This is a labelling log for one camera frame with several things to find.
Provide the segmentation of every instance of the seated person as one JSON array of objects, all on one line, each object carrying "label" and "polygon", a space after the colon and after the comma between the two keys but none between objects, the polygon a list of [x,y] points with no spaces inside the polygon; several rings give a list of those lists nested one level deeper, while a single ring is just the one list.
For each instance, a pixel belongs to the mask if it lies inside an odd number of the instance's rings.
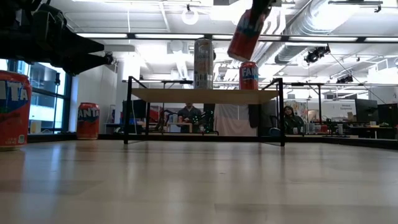
[{"label": "seated person", "polygon": [[286,134],[294,134],[293,129],[297,128],[297,134],[300,133],[301,127],[304,126],[303,119],[294,115],[294,110],[291,106],[285,106],[285,132]]},{"label": "seated person", "polygon": [[[192,103],[186,103],[185,107],[178,112],[179,123],[193,123],[194,117],[200,118],[201,111],[194,107]],[[181,127],[181,133],[189,133],[189,125],[179,125]],[[199,132],[199,124],[196,122],[192,125],[192,133]]]}]

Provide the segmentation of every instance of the wooden floor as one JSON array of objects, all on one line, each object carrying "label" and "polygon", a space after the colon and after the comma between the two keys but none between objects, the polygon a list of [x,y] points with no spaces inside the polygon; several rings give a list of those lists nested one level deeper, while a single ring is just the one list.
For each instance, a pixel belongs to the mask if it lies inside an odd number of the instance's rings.
[{"label": "wooden floor", "polygon": [[0,152],[0,223],[398,223],[398,152],[68,141]]}]

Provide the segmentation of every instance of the can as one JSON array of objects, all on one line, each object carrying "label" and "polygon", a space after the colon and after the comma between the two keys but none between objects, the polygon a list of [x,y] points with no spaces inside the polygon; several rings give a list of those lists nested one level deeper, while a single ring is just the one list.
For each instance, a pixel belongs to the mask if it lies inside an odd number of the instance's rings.
[{"label": "can", "polygon": [[213,89],[213,42],[209,38],[199,38],[195,41],[193,59],[193,88]]},{"label": "can", "polygon": [[243,62],[239,68],[239,89],[259,89],[259,69],[255,62]]},{"label": "can", "polygon": [[26,144],[31,97],[28,76],[0,70],[0,151]]},{"label": "can", "polygon": [[242,62],[251,59],[266,19],[266,15],[261,14],[256,25],[252,26],[249,24],[250,11],[246,10],[241,16],[227,51],[229,57]]},{"label": "can", "polygon": [[81,103],[78,109],[77,139],[98,139],[100,108],[95,103]]}]

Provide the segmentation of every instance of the man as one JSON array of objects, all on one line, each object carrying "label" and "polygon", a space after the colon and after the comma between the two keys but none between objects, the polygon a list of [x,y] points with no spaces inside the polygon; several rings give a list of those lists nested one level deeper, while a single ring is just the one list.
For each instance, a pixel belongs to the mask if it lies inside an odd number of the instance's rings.
[{"label": "man", "polygon": [[[201,111],[199,109],[194,107],[192,103],[186,103],[185,107],[178,112],[178,122],[192,123],[193,124],[192,133],[198,133],[199,124],[198,122],[194,124],[193,119],[195,117],[197,117],[197,119],[200,119],[200,116],[201,116]],[[180,127],[181,127],[181,133],[189,133],[189,125],[180,125]]]}]

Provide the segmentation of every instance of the monitor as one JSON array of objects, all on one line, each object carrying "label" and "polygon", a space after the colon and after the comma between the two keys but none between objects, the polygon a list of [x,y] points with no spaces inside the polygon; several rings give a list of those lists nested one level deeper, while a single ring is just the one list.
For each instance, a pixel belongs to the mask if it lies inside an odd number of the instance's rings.
[{"label": "monitor", "polygon": [[390,127],[398,125],[398,104],[379,105],[379,122],[387,123]]},{"label": "monitor", "polygon": [[[127,100],[123,101],[123,114],[126,114]],[[144,100],[133,100],[130,109],[130,118],[146,118],[147,102]]]},{"label": "monitor", "polygon": [[358,122],[379,122],[376,100],[355,99],[356,120]]}]

